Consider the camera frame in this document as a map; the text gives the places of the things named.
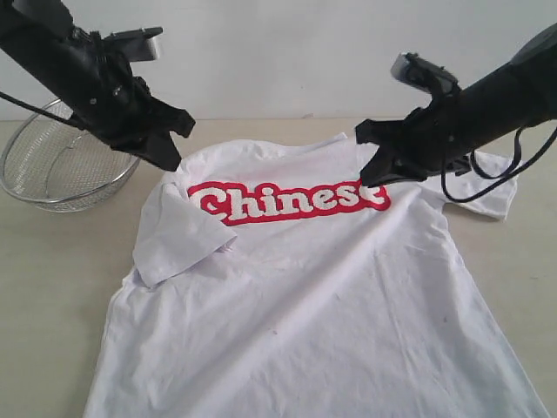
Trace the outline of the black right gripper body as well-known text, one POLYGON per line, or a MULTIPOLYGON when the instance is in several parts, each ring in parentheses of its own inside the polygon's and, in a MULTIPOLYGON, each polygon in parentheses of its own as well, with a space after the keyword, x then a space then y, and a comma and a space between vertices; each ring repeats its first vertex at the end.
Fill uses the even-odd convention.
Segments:
POLYGON ((404 144, 387 148, 427 169, 428 178, 440 175, 442 170, 458 176, 471 171, 473 107, 467 101, 431 103, 399 120, 405 121, 412 137, 404 144))

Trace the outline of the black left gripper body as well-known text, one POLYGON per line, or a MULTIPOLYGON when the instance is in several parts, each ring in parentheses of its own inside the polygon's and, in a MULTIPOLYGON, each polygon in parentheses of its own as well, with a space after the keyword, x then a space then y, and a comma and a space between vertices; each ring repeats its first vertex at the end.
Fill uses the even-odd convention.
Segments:
POLYGON ((146 82, 119 67, 56 72, 56 96, 70 109, 69 125, 120 152, 173 152, 174 107, 146 82))

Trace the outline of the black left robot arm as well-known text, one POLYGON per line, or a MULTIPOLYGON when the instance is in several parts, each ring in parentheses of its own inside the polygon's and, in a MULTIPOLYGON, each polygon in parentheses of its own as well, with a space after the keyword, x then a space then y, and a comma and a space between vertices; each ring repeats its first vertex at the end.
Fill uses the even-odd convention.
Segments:
POLYGON ((75 25, 61 1, 3 1, 1 49, 72 111, 65 123, 90 132, 112 150, 162 170, 181 156, 171 135, 187 138, 191 114, 151 94, 131 63, 158 58, 160 27, 111 33, 75 25))

